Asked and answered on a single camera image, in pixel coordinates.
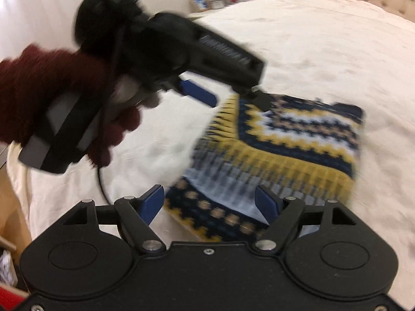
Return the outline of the left hand in red glove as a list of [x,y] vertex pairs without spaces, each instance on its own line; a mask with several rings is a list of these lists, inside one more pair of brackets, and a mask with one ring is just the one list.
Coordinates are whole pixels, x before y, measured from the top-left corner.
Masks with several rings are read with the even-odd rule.
[[1,142],[21,144],[20,161],[50,173],[84,155],[108,166],[110,148],[140,124],[133,102],[110,108],[117,78],[111,60],[28,46],[1,62]]

